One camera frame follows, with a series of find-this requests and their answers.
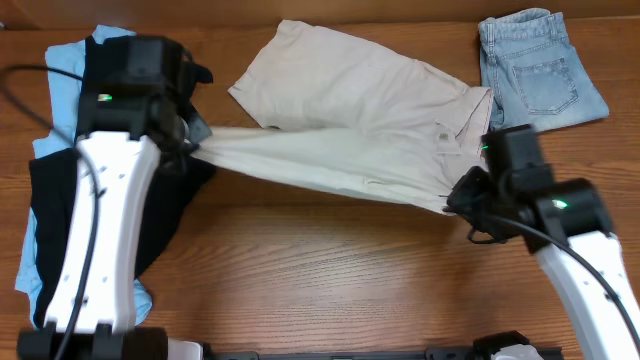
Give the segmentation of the beige khaki shorts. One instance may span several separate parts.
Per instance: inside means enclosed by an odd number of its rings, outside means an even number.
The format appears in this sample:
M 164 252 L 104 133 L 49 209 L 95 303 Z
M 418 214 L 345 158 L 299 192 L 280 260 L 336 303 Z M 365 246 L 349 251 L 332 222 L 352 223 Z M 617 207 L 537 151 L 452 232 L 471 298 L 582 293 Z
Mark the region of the beige khaki shorts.
M 482 164 L 493 103 L 428 63 L 284 20 L 229 90 L 254 120 L 217 127 L 196 157 L 263 180 L 440 213 Z

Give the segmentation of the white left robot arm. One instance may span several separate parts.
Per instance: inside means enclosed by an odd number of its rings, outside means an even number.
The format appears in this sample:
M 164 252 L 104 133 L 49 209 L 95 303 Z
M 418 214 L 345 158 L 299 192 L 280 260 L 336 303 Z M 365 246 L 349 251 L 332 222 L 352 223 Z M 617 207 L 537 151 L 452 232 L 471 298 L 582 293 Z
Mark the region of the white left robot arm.
M 148 188 L 180 151 L 183 87 L 159 76 L 83 83 L 77 186 L 61 274 L 41 330 L 18 337 L 22 359 L 205 359 L 204 345 L 135 326 L 134 267 Z

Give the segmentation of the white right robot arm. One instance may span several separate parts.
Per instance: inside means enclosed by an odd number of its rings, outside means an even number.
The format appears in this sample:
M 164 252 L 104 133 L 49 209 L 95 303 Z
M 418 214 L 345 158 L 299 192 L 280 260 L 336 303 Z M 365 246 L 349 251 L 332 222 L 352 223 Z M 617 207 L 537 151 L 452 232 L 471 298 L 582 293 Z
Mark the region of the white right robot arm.
M 569 316 L 587 359 L 639 356 L 639 305 L 609 214 L 585 179 L 557 182 L 548 165 L 487 172 L 473 167 L 446 212 L 487 243 L 520 237 Z

